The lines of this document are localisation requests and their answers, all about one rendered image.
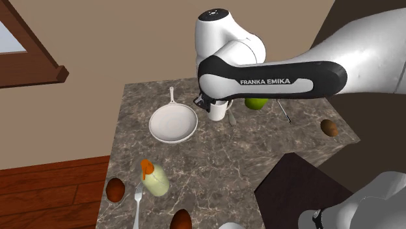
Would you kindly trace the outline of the white mug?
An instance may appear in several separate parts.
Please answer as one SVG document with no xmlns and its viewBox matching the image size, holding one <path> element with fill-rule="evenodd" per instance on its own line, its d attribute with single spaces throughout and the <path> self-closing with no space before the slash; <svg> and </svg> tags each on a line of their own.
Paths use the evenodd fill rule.
<svg viewBox="0 0 406 229">
<path fill-rule="evenodd" d="M 225 117 L 227 110 L 232 106 L 233 100 L 216 101 L 210 105 L 210 111 L 208 112 L 208 118 L 212 121 L 220 121 Z"/>
</svg>

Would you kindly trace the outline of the white frying pan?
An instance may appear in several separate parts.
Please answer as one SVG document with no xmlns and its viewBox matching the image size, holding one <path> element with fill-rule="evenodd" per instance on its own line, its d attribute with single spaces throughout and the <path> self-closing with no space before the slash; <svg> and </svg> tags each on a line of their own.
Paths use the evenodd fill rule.
<svg viewBox="0 0 406 229">
<path fill-rule="evenodd" d="M 148 127 L 158 141 L 177 144 L 193 135 L 198 126 L 198 116 L 189 106 L 174 101 L 174 87 L 170 87 L 169 91 L 170 102 L 152 114 Z"/>
</svg>

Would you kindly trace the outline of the green apple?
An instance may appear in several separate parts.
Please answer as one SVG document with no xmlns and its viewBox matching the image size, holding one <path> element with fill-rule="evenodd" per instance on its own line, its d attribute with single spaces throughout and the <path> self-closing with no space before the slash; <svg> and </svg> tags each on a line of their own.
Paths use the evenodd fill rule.
<svg viewBox="0 0 406 229">
<path fill-rule="evenodd" d="M 245 98 L 245 106 L 252 110 L 260 110 L 267 101 L 267 98 Z"/>
</svg>

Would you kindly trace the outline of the thin silver black pen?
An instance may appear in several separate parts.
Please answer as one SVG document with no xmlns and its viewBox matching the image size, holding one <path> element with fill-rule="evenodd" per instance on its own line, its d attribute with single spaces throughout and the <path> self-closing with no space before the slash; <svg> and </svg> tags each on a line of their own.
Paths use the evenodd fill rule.
<svg viewBox="0 0 406 229">
<path fill-rule="evenodd" d="M 290 119 L 290 117 L 288 116 L 288 114 L 287 114 L 287 112 L 285 111 L 285 109 L 283 108 L 283 106 L 282 106 L 280 100 L 279 100 L 279 99 L 276 99 L 276 101 L 277 101 L 277 103 L 278 103 L 278 106 L 279 106 L 280 109 L 282 110 L 284 116 L 285 116 L 286 119 L 288 120 L 289 124 L 291 124 L 291 119 Z"/>
</svg>

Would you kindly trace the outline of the pale bottle with orange cap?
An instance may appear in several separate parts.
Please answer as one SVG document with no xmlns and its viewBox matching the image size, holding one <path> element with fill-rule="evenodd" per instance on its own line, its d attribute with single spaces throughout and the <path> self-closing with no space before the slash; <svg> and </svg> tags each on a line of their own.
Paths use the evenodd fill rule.
<svg viewBox="0 0 406 229">
<path fill-rule="evenodd" d="M 141 161 L 141 182 L 154 196 L 165 195 L 170 187 L 163 168 L 148 159 Z"/>
</svg>

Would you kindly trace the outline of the silver fork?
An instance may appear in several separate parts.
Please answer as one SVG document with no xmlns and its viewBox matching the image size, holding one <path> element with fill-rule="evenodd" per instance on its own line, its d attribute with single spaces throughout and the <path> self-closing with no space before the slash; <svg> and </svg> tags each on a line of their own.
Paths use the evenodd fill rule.
<svg viewBox="0 0 406 229">
<path fill-rule="evenodd" d="M 140 208 L 140 201 L 142 199 L 142 191 L 143 191 L 144 184 L 143 182 L 140 182 L 136 186 L 135 194 L 134 194 L 134 199 L 136 201 L 136 212 L 135 212 L 135 219 L 134 219 L 134 224 L 133 224 L 133 229 L 139 229 L 139 208 Z"/>
</svg>

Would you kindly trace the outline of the reddish brown egg-shaped object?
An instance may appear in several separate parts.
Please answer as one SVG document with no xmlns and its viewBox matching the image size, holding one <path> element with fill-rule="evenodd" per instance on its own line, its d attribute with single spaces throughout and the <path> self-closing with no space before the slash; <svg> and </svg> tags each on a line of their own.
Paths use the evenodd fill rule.
<svg viewBox="0 0 406 229">
<path fill-rule="evenodd" d="M 180 209 L 174 214 L 170 229 L 193 229 L 191 216 L 186 209 Z"/>
<path fill-rule="evenodd" d="M 124 196 L 125 185 L 119 178 L 112 178 L 105 188 L 107 199 L 111 202 L 119 202 Z"/>
</svg>

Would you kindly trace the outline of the white round object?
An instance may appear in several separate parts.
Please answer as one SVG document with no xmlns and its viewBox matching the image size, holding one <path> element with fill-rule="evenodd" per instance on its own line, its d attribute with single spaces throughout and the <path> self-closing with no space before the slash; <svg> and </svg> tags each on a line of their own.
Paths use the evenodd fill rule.
<svg viewBox="0 0 406 229">
<path fill-rule="evenodd" d="M 242 225 L 235 222 L 226 222 L 222 224 L 218 229 L 245 229 Z"/>
</svg>

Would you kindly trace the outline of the brown kiwi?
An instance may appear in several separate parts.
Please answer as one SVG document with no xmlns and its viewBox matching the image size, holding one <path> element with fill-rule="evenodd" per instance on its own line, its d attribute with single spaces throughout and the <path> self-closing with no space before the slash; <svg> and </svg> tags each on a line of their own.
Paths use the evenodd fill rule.
<svg viewBox="0 0 406 229">
<path fill-rule="evenodd" d="M 326 134 L 329 137 L 335 137 L 338 134 L 338 129 L 336 124 L 329 119 L 324 119 L 320 123 L 320 128 L 324 134 Z"/>
</svg>

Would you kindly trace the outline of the brown wooden window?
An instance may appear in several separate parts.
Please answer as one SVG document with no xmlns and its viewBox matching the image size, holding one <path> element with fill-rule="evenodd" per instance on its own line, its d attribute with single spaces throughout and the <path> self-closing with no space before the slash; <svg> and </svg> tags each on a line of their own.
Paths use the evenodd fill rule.
<svg viewBox="0 0 406 229">
<path fill-rule="evenodd" d="M 68 74 L 10 1 L 0 0 L 0 88 L 63 83 Z"/>
</svg>

